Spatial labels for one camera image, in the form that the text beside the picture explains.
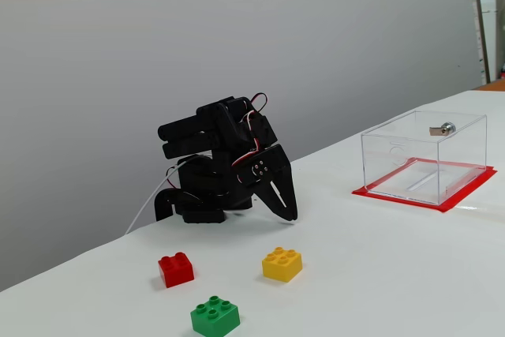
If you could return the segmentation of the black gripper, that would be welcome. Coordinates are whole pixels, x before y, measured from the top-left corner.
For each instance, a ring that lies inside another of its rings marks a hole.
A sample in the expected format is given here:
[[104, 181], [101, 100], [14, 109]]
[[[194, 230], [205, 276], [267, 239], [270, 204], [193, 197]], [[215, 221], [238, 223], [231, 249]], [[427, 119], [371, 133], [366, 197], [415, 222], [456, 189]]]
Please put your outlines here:
[[257, 195], [275, 215], [286, 221], [297, 219], [291, 165], [280, 144], [239, 165], [237, 175], [240, 183]]

